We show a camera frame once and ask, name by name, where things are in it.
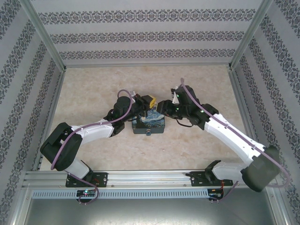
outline beige marble floor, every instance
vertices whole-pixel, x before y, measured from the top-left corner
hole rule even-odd
[[[201,103],[213,105],[244,131],[225,66],[68,68],[52,130],[64,121],[69,125],[99,121],[113,107],[120,89],[151,94],[158,102],[171,99],[170,88],[178,86],[181,77]],[[240,162],[216,137],[198,127],[181,127],[170,118],[165,119],[163,134],[151,136],[134,135],[127,122],[117,136],[81,146],[77,156],[93,170],[201,169],[215,159]],[[50,170],[45,158],[41,170]]]

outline metal panel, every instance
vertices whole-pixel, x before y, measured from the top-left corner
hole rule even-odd
[[[251,124],[249,112],[247,110],[246,102],[245,99],[243,98],[240,85],[237,81],[237,75],[235,71],[231,69],[228,69],[228,74],[232,83],[234,95],[237,99],[238,107],[242,116],[246,134],[253,140],[257,141],[255,131]],[[283,225],[291,224],[280,190],[278,188],[267,187],[266,191],[269,197],[273,214],[275,216],[276,224],[283,224]]]
[[[77,190],[35,190],[32,199],[76,199]],[[157,198],[208,198],[208,190],[194,188],[182,189],[148,189],[148,190],[102,190],[98,199],[157,199]]]
[[[104,189],[194,189],[190,177],[186,176],[193,170],[166,171],[95,171],[108,173],[107,187]],[[65,187],[67,173],[52,171],[26,172],[22,189],[55,190],[69,189]],[[220,186],[199,187],[220,188]]]
[[[20,195],[16,203],[15,210],[12,215],[10,224],[12,225],[24,224],[24,221],[27,217],[27,213],[30,207],[31,197],[32,197],[31,190],[20,191]]]
[[[32,199],[27,225],[273,225],[265,192],[237,189],[226,201],[207,199]]]

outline small box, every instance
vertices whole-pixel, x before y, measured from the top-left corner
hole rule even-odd
[[[136,135],[150,136],[162,134],[165,130],[165,116],[156,111],[157,103],[148,111],[147,117],[137,116],[132,118],[132,129]]]

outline wall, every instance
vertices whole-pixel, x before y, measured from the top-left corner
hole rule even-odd
[[[67,66],[229,63],[261,0],[33,0]]]
[[[31,170],[61,77],[16,0],[0,0],[0,225]]]
[[[282,195],[292,224],[300,224],[299,3],[271,4],[235,69],[257,139],[280,149],[291,175]]]

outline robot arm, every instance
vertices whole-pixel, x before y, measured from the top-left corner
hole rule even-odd
[[[189,86],[186,86],[186,88],[200,104],[193,89]],[[278,162],[279,151],[275,147],[266,148],[264,145],[255,142],[230,124],[213,106],[209,104],[201,105],[213,116],[210,117],[191,100],[182,86],[171,89],[171,92],[173,100],[160,102],[157,106],[158,112],[176,120],[187,118],[192,125],[198,126],[220,139],[243,161],[243,163],[214,161],[205,169],[205,176],[210,182],[227,179],[239,180],[244,181],[254,191],[260,192],[279,174],[279,168],[276,165],[238,137],[231,129]],[[215,118],[222,121],[226,126],[220,124]]]
[[[78,149],[81,145],[98,138],[107,138],[117,135],[124,129],[124,123],[134,116],[139,114],[147,116],[147,111],[154,106],[155,98],[148,95],[142,97],[138,94],[132,95],[134,103],[131,106],[130,112],[122,120],[114,122],[116,119],[125,115],[129,109],[130,99],[125,96],[119,97],[113,109],[111,109],[102,120],[96,122],[95,125],[69,126],[67,123],[59,124],[42,145],[40,149],[41,153],[50,163],[53,163],[64,141],[74,131],[78,130],[69,138],[63,147],[54,168],[58,171],[66,171],[80,179],[90,182],[93,171],[83,161],[75,158]]]

